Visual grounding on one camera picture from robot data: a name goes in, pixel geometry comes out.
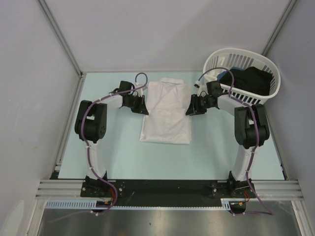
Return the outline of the white long sleeve shirt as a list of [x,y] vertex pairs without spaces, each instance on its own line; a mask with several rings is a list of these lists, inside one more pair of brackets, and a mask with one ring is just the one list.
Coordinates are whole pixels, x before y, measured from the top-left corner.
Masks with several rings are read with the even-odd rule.
[[142,122],[141,142],[189,145],[191,118],[186,116],[191,86],[181,79],[161,78],[149,82]]

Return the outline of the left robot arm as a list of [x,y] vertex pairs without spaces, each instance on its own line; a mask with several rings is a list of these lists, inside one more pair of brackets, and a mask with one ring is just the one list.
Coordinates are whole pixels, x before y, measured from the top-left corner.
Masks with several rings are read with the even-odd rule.
[[107,131],[107,113],[109,103],[118,98],[118,107],[128,107],[133,113],[148,115],[143,91],[147,84],[134,84],[121,81],[118,88],[109,92],[103,98],[94,102],[82,100],[79,105],[74,130],[79,139],[85,143],[88,173],[85,177],[83,192],[92,191],[97,196],[104,196],[108,192],[115,195],[114,186],[109,183],[107,170],[101,152],[98,150],[101,139]]

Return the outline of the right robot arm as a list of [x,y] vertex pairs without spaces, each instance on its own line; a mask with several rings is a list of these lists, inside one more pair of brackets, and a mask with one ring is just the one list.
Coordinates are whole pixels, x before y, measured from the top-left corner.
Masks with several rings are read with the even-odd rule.
[[270,137],[265,108],[262,104],[250,105],[224,92],[217,81],[208,82],[206,90],[192,94],[187,116],[203,115],[209,108],[217,108],[234,117],[234,136],[239,145],[237,157],[225,182],[211,183],[213,198],[253,198],[251,180],[254,156]]

